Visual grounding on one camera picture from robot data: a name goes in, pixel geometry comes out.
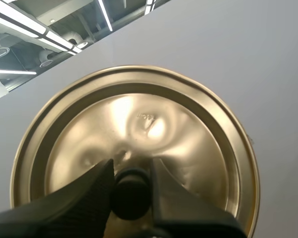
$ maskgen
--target metal can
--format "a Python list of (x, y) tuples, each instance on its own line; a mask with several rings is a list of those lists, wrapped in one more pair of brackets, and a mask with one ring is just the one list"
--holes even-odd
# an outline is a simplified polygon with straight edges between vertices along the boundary
[[(248, 137), (228, 106), (205, 86), (154, 66), (119, 66), (90, 74), (54, 96), (16, 153), (11, 206), (65, 186), (103, 159), (115, 172), (147, 169), (162, 158), (192, 194), (232, 213), (252, 237), (259, 175)], [(111, 215), (105, 237), (150, 226)]]

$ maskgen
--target black tool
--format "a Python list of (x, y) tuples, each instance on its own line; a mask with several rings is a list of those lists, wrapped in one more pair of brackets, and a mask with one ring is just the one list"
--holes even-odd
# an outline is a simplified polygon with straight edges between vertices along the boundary
[(114, 178), (113, 161), (87, 173), (44, 198), (0, 213), (0, 238), (94, 237), (104, 235), (112, 210), (134, 220), (151, 207), (153, 227), (129, 238), (246, 238), (234, 216), (190, 194), (153, 159), (150, 175), (139, 168)]

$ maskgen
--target ceiling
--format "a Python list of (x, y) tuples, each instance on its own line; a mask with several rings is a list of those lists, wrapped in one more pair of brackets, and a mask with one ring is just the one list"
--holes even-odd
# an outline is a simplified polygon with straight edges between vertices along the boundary
[[(157, 0), (155, 8), (167, 1)], [(113, 31), (143, 16), (146, 6), (146, 0), (103, 0), (103, 3)], [(111, 34), (98, 0), (15, 0), (9, 4), (74, 45), (88, 42), (84, 49)], [(0, 74), (0, 81), (8, 91), (72, 56), (1, 24), (0, 46), (10, 49), (8, 54), (0, 58), (0, 69), (37, 73)]]

